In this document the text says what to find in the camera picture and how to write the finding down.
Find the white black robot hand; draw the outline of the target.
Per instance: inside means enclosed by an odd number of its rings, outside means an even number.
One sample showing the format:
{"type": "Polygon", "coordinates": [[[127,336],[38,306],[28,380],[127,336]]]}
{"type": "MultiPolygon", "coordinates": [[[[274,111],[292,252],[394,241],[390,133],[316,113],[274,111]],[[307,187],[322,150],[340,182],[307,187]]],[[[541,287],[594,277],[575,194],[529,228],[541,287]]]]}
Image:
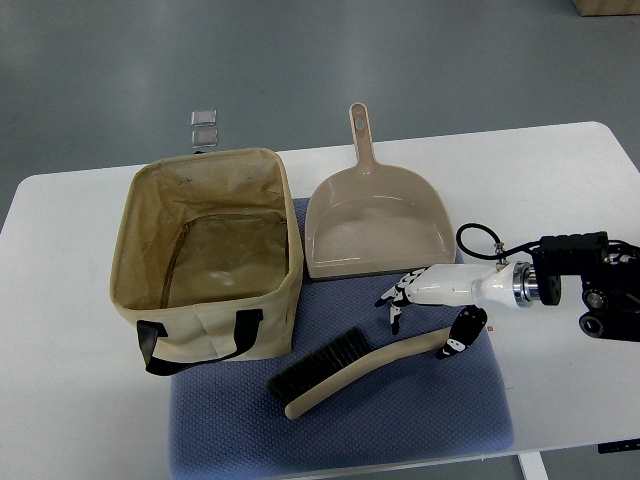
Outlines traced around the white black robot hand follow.
{"type": "Polygon", "coordinates": [[[436,264],[404,275],[381,295],[377,307],[389,304],[392,333],[397,334],[402,310],[411,305],[460,306],[448,338],[437,351],[439,359],[468,349],[484,329],[485,308],[493,303],[516,308],[515,265],[502,269],[477,264],[436,264]]]}

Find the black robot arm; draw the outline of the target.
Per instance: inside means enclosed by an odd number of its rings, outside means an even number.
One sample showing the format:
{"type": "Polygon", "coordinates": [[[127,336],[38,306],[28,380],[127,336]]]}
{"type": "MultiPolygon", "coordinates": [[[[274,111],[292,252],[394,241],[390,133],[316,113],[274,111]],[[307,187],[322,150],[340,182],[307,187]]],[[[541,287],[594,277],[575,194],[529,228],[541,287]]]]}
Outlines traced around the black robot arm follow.
{"type": "Polygon", "coordinates": [[[512,287],[516,302],[539,301],[557,306],[561,300],[561,278],[578,276],[581,298],[587,308],[579,318],[581,330],[591,338],[639,341],[639,247],[608,237],[605,231],[584,234],[543,236],[506,250],[489,227],[467,223],[456,232],[459,249],[481,260],[494,260],[498,269],[508,266],[507,258],[524,252],[529,262],[513,265],[512,287]],[[495,253],[481,254],[467,248],[463,233],[478,229],[494,241],[495,253]]]}

